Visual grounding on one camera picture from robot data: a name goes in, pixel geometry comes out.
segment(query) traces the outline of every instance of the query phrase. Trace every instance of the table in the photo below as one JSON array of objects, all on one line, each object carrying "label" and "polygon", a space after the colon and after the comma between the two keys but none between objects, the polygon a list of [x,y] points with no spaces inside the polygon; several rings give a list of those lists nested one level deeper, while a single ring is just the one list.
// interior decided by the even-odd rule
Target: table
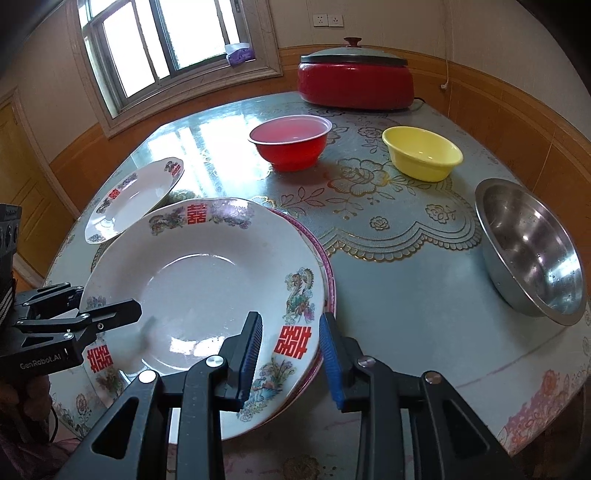
[{"label": "table", "polygon": [[[277,173],[246,139],[262,121],[293,113],[321,115],[333,129],[318,165]],[[395,125],[452,140],[464,153],[463,164],[436,184],[400,174],[381,141],[382,131]],[[357,112],[319,108],[296,93],[282,93],[164,125],[123,162],[82,213],[56,256],[49,284],[86,283],[106,248],[85,242],[92,207],[123,176],[169,156],[185,162],[169,202],[236,196],[297,217],[330,254],[343,332],[399,372],[440,371],[509,453],[542,431],[587,378],[589,306],[572,327],[526,317],[503,301],[486,273],[474,189],[486,178],[515,177],[419,100],[405,112]],[[51,379],[58,413],[77,434],[86,433],[105,409],[89,401],[90,391],[58,398],[60,389],[85,376],[80,367]],[[229,479],[353,478],[358,432],[359,415],[336,410],[321,371],[275,420],[225,442],[226,473]]]}]

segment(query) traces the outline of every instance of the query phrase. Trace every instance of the yellow bowl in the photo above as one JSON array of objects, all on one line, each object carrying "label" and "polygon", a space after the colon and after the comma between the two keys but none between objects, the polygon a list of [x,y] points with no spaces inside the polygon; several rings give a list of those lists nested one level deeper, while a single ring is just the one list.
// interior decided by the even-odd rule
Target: yellow bowl
[{"label": "yellow bowl", "polygon": [[416,127],[392,127],[382,134],[390,159],[402,173],[422,181],[441,181],[464,160],[447,138]]}]

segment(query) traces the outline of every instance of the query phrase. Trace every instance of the wall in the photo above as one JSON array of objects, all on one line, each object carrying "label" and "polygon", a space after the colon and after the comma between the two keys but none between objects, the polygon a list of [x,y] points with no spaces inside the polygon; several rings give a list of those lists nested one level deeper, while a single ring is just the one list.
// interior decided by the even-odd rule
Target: wall
[{"label": "wall", "polygon": [[[342,43],[351,35],[368,45],[442,58],[447,24],[452,60],[533,95],[591,138],[591,96],[552,36],[516,0],[449,0],[447,9],[443,0],[269,0],[269,5],[280,47]],[[343,14],[344,28],[312,28],[313,13],[333,12]],[[97,123],[69,42],[62,5],[0,78],[0,97],[18,86],[48,161]]]},{"label": "wall", "polygon": [[97,122],[76,69],[63,5],[35,29],[0,77],[0,98],[14,87],[47,161]]},{"label": "wall", "polygon": [[[270,0],[280,47],[342,43],[400,48],[504,80],[544,102],[591,139],[591,96],[554,38],[516,0]],[[344,28],[313,28],[312,14],[341,13]]]}]

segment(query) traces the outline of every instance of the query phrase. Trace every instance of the metal bowl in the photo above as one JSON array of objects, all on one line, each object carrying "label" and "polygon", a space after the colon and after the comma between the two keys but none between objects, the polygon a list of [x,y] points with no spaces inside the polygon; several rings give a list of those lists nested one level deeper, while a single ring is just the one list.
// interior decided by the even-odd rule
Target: metal bowl
[{"label": "metal bowl", "polygon": [[484,260],[499,293],[515,310],[561,325],[583,316],[583,266],[558,219],[525,187],[489,179],[476,187]]}]

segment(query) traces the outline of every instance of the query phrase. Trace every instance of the dragon pattern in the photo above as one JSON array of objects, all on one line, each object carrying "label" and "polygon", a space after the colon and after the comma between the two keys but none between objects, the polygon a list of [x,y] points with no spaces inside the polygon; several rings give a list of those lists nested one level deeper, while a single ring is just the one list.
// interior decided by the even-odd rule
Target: dragon pattern
[{"label": "dragon pattern", "polygon": [[154,215],[149,223],[152,235],[158,235],[167,228],[182,227],[187,223],[187,218],[184,215],[184,207],[175,208],[172,212],[163,215]]}]

